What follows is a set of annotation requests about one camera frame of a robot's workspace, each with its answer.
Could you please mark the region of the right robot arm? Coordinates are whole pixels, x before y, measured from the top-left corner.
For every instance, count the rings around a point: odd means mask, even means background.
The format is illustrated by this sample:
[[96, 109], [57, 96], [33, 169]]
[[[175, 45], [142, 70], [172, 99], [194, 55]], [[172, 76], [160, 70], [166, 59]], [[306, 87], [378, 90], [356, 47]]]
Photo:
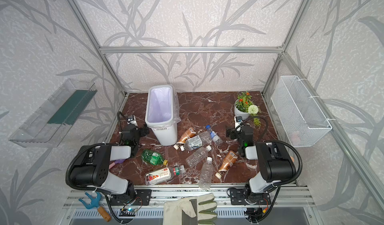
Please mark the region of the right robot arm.
[[243, 197], [249, 201], [295, 181], [303, 170], [301, 155], [292, 145], [280, 140], [254, 142], [253, 131], [241, 124], [226, 129], [226, 136], [239, 142], [239, 155], [259, 163], [259, 172], [243, 189]]

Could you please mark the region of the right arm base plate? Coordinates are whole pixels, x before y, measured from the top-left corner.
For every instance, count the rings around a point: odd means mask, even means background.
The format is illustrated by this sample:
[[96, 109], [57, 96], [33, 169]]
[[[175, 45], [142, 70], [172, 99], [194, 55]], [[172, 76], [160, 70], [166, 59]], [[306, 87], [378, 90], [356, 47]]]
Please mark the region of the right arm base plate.
[[230, 197], [231, 205], [269, 206], [271, 204], [268, 193], [252, 193], [246, 188], [229, 188], [227, 194]]

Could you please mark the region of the red white label bottle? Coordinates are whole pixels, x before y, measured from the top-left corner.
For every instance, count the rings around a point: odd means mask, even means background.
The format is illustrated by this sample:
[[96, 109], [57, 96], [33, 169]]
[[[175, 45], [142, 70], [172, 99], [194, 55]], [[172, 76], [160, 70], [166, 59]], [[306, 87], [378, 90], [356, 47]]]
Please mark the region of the red white label bottle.
[[166, 167], [156, 171], [152, 171], [146, 174], [145, 183], [147, 186], [157, 185], [162, 182], [172, 179], [174, 176], [178, 176], [185, 172], [184, 165], [175, 167]]

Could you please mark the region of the clear bottle white cap front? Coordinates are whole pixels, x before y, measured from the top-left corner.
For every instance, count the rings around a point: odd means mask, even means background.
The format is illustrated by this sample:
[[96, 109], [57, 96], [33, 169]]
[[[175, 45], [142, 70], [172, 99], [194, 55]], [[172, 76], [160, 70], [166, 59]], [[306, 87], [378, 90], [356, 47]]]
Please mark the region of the clear bottle white cap front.
[[207, 160], [204, 162], [200, 179], [199, 179], [199, 188], [201, 190], [209, 190], [212, 183], [212, 175], [214, 172], [213, 159], [212, 157], [207, 157]]

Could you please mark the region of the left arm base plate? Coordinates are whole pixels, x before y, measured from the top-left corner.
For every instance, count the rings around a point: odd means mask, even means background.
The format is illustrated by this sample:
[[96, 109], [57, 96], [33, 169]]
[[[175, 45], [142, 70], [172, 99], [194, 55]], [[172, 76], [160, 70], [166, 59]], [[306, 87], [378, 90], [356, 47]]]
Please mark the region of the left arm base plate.
[[131, 195], [113, 195], [110, 198], [110, 204], [112, 206], [148, 206], [151, 199], [152, 190], [150, 189], [138, 189]]

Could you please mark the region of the green plastic bottle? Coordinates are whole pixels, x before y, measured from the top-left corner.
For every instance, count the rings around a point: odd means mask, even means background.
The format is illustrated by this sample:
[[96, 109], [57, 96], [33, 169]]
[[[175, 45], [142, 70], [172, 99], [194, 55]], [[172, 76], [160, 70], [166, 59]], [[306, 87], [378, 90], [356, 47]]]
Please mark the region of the green plastic bottle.
[[168, 165], [168, 160], [166, 160], [159, 152], [144, 149], [141, 154], [142, 160], [149, 165], [157, 166], [157, 165]]

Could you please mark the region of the clear bottle white cap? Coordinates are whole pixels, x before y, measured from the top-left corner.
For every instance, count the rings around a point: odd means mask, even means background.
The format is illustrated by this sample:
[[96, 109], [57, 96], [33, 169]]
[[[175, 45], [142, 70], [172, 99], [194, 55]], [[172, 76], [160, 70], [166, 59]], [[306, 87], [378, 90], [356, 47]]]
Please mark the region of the clear bottle white cap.
[[210, 145], [206, 147], [198, 148], [192, 155], [186, 159], [187, 165], [192, 168], [196, 166], [199, 162], [203, 161], [209, 155], [209, 151], [212, 150]]
[[212, 183], [212, 175], [214, 172], [213, 159], [212, 157], [207, 157], [207, 160], [204, 162], [200, 179], [199, 179], [199, 188], [201, 190], [209, 190]]

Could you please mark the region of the blue cap water bottle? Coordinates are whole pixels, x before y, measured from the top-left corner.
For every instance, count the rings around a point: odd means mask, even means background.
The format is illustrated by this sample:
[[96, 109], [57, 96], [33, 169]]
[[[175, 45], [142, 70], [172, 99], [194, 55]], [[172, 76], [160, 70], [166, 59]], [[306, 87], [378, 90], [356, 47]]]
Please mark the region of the blue cap water bottle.
[[220, 136], [211, 128], [210, 125], [207, 125], [206, 126], [206, 130], [209, 132], [210, 136], [211, 136], [211, 139], [213, 140], [213, 142], [216, 144], [216, 145], [222, 145], [223, 144], [223, 140], [220, 138]]

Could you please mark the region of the green white label clear bottle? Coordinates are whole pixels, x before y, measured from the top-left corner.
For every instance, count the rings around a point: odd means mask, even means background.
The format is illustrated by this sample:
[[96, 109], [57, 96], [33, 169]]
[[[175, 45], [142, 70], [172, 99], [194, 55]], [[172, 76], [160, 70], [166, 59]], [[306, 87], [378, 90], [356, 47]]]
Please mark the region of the green white label clear bottle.
[[181, 151], [192, 151], [203, 146], [203, 141], [199, 135], [187, 139], [184, 145], [180, 146]]

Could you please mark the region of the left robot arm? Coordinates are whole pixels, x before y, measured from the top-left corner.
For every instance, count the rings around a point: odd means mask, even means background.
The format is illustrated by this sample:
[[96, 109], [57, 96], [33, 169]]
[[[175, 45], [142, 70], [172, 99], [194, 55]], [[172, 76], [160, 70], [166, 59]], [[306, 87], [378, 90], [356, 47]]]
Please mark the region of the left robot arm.
[[141, 128], [129, 124], [121, 133], [121, 145], [99, 143], [82, 146], [67, 168], [67, 185], [75, 190], [134, 197], [136, 191], [132, 182], [110, 173], [110, 165], [113, 161], [134, 157], [139, 150], [140, 139], [149, 133], [146, 124]]

